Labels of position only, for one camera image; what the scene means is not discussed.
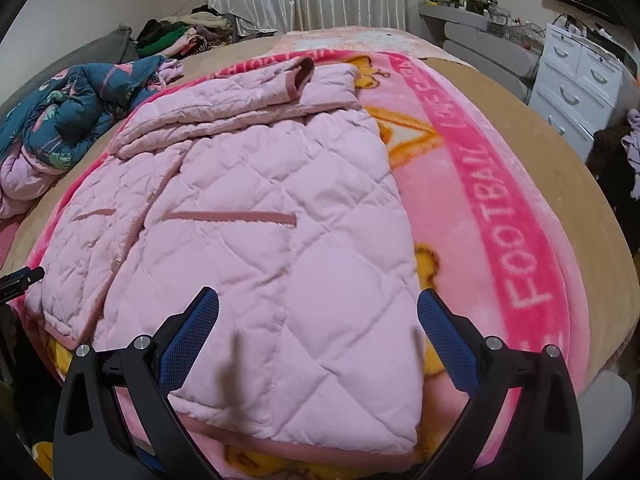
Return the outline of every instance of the bed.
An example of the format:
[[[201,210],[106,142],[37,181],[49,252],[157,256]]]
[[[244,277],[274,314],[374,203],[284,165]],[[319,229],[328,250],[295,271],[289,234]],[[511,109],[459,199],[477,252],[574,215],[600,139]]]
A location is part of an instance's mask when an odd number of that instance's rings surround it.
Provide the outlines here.
[[[261,56],[278,38],[260,38],[184,60],[180,83]],[[449,79],[504,137],[558,216],[574,248],[586,290],[591,347],[586,382],[616,359],[640,315],[640,286],[625,239],[596,181],[577,155],[533,110],[477,70],[443,59],[425,59]],[[70,184],[104,151],[118,125],[91,148],[28,213],[2,267],[24,265],[54,206]]]

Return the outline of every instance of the gray pillow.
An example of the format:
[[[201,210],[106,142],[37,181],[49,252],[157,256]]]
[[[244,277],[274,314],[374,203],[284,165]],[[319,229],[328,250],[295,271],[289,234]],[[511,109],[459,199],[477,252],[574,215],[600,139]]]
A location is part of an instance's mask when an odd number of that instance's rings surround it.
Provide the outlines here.
[[[42,83],[48,81],[65,68],[86,63],[119,64],[138,60],[139,57],[136,49],[129,39],[130,35],[131,28],[126,25],[120,25],[116,30],[106,36],[87,43],[85,46],[81,46],[65,57],[61,57],[59,60],[51,63],[18,88],[0,105],[0,124],[15,105],[31,92],[37,90]]]

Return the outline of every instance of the pile of clothes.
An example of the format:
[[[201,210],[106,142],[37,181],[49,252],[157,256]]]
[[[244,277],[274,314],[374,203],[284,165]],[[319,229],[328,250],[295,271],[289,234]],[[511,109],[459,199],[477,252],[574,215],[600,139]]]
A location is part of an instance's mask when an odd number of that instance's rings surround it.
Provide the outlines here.
[[[183,59],[234,42],[231,22],[215,10],[193,9],[185,16],[169,16],[146,22],[138,35],[140,57],[163,54]]]
[[[117,120],[181,74],[164,56],[89,63],[24,98],[0,123],[0,219],[26,213]]]

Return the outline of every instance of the white drawer cabinet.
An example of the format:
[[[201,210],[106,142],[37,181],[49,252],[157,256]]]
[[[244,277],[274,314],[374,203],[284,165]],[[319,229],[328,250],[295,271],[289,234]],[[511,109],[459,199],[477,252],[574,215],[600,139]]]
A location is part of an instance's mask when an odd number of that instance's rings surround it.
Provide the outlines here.
[[[636,108],[640,88],[614,56],[554,25],[546,29],[529,106],[586,160],[593,134]]]

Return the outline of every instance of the pink blanket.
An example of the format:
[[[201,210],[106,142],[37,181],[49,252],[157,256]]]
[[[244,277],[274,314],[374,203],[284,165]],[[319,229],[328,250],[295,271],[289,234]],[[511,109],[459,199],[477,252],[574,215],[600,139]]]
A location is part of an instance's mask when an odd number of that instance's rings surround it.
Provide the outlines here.
[[[579,392],[589,328],[577,262],[558,219],[502,137],[446,79],[417,60],[332,50],[304,54],[318,63],[358,67],[357,97],[378,122],[387,146],[412,229],[421,285],[435,286],[454,313],[469,317],[484,335],[500,336],[511,348],[539,351],[557,344]],[[298,55],[250,60],[209,78]],[[78,186],[62,199],[28,265],[40,263]],[[427,378],[424,395],[425,406],[434,412],[423,414],[423,424],[441,440],[466,396],[453,389],[446,375]],[[496,452],[515,400],[508,397],[482,461]]]

